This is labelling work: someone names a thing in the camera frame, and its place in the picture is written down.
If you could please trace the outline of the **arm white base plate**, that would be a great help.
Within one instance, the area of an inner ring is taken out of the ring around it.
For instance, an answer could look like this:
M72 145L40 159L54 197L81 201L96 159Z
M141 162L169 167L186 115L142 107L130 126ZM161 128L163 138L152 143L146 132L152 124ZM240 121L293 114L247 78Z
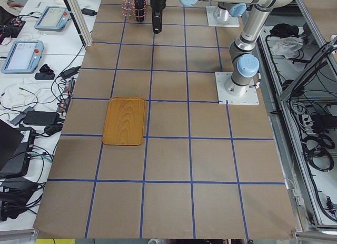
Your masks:
M207 23L209 27L239 27L239 19L232 17L225 9L218 6L206 7Z
M232 81L232 72L215 72L218 104L259 105L257 89L253 78L246 86Z

